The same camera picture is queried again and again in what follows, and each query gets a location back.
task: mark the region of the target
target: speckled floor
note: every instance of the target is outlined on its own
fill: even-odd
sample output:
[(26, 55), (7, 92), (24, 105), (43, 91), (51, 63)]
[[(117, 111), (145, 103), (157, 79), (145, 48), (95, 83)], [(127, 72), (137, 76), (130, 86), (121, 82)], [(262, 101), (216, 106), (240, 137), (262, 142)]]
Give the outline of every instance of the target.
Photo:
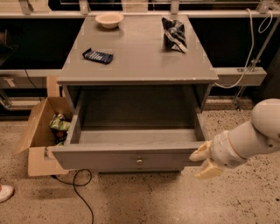
[[(203, 112), (210, 137), (249, 119), (250, 110), (218, 106)], [(29, 178), (27, 151), (11, 155), (26, 124), (0, 122), (0, 182), (16, 188), (0, 204), (0, 223), (90, 223), (88, 208), (70, 185), (50, 177)], [(280, 223), (279, 168), (277, 152), (252, 157), (244, 166), (205, 181), (193, 178), (198, 167), (186, 167), (181, 174), (93, 173), (78, 191), (93, 208), (95, 224)], [(61, 178), (70, 181), (74, 174)]]

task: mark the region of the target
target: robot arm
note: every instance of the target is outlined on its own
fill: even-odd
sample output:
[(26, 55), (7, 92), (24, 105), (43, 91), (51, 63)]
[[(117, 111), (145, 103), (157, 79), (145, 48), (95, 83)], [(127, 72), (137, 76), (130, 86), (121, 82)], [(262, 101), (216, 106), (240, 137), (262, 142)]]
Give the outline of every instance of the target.
[(232, 130), (224, 130), (203, 143), (191, 156), (205, 160), (198, 179), (222, 174), (225, 167), (235, 168), (258, 154), (280, 150), (280, 100), (261, 101), (252, 109), (251, 119)]

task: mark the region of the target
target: shoe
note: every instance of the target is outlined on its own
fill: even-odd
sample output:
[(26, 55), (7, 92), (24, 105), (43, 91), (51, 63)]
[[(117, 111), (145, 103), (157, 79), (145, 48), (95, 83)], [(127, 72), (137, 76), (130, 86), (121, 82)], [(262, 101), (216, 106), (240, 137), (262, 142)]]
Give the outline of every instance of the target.
[(15, 192), (15, 189), (10, 185), (1, 185), (0, 203), (8, 200)]

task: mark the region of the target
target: drawer handle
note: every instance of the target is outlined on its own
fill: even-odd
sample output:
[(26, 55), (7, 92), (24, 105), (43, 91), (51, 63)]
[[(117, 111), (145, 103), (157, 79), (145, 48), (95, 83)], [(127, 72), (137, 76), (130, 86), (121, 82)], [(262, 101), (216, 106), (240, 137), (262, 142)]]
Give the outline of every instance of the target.
[(143, 160), (141, 159), (141, 157), (138, 157), (137, 161), (136, 161), (137, 165), (142, 165), (143, 164)]

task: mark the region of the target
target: open cardboard box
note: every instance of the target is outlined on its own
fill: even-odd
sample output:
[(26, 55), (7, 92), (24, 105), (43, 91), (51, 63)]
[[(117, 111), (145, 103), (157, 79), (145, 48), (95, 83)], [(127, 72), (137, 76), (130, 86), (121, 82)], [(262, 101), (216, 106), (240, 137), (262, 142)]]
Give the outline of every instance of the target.
[(36, 105), (28, 119), (27, 127), (17, 143), (14, 155), (28, 150), (28, 176), (44, 176), (67, 174), (52, 154), (55, 145), (55, 135), (50, 129), (50, 121), (54, 115), (63, 114), (71, 121), (73, 113), (67, 98), (48, 97)]

